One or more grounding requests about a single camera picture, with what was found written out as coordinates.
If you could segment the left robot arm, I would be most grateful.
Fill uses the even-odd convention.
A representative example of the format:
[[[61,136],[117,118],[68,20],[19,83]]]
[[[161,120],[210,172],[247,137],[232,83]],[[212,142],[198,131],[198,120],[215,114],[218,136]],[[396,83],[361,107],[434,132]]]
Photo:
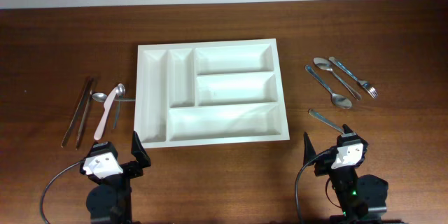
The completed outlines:
[[[151,159],[137,132],[132,134],[134,161],[119,164],[118,152],[110,142],[94,143],[80,164],[80,173],[97,184],[86,199],[91,223],[132,223],[130,181],[144,174]]]

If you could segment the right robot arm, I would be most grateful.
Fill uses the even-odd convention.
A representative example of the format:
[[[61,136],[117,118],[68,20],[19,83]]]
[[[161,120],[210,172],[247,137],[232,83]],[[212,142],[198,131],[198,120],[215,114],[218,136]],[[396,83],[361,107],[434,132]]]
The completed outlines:
[[[330,223],[381,223],[387,211],[389,184],[382,178],[367,174],[358,176],[356,169],[365,160],[368,142],[347,125],[337,137],[337,144],[316,153],[304,133],[303,167],[314,167],[316,176],[328,176],[342,214],[329,217]]]

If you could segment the large steel spoon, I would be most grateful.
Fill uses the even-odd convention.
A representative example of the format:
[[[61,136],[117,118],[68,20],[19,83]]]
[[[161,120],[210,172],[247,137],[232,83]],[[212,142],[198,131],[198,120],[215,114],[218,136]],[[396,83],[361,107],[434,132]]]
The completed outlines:
[[[350,93],[351,95],[358,101],[361,100],[361,95],[355,91],[346,81],[344,81],[342,78],[340,78],[335,71],[333,70],[332,63],[324,58],[321,57],[315,57],[313,59],[313,63],[320,69],[329,71]]]
[[[351,109],[353,104],[351,103],[351,101],[341,95],[341,94],[337,94],[336,92],[333,91],[333,89],[329,86],[329,84],[327,84],[316,72],[315,70],[312,69],[311,66],[306,65],[305,67],[306,72],[308,72],[309,74],[311,74],[329,93],[330,93],[330,99],[331,102],[336,106],[339,107],[341,109]]]

